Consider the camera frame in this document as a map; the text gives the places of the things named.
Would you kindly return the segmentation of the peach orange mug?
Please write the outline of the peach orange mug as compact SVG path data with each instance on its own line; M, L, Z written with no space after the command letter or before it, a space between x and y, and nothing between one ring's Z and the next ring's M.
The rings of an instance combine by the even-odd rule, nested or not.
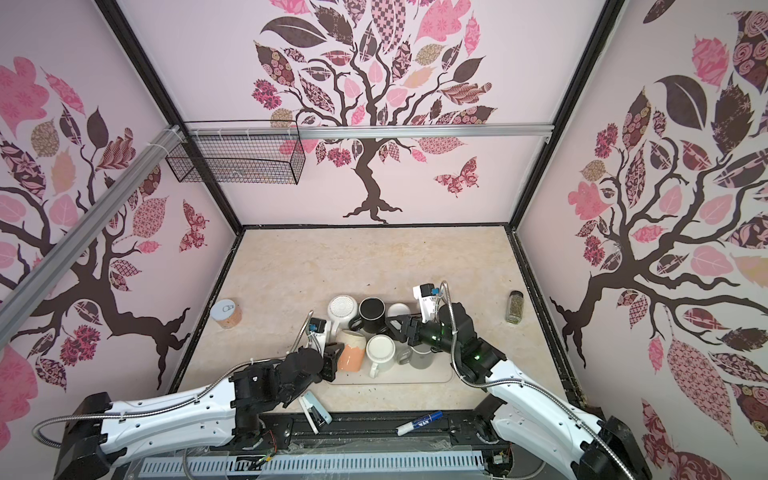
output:
M344 346L338 360L338 370L359 372L365 358L367 338L359 332L341 330L336 335L336 341Z

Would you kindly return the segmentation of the white ribbed-bottom mug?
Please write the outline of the white ribbed-bottom mug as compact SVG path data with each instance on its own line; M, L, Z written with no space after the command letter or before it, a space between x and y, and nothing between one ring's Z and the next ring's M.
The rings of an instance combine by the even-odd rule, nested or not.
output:
M347 330L349 324L358 317L358 302L350 295L338 295L327 306L327 315L331 323L331 336Z

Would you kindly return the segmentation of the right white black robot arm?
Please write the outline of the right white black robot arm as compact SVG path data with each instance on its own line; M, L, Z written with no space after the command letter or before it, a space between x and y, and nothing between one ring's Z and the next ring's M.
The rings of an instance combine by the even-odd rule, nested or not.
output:
M409 346L449 355L465 385L487 392L486 420L496 438L519 445L567 479L650 479L652 473L631 429L571 405L481 338L463 305L442 305L428 322L419 315L385 317L388 332Z

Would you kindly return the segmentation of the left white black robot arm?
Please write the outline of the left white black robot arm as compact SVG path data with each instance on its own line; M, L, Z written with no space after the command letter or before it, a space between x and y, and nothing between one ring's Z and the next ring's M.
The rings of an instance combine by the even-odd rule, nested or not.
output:
M261 417L332 381L343 345L298 347L284 357L236 365L208 386L145 400L88 396L75 413L32 429L58 452L57 479L99 479L135 460L199 447L255 446Z

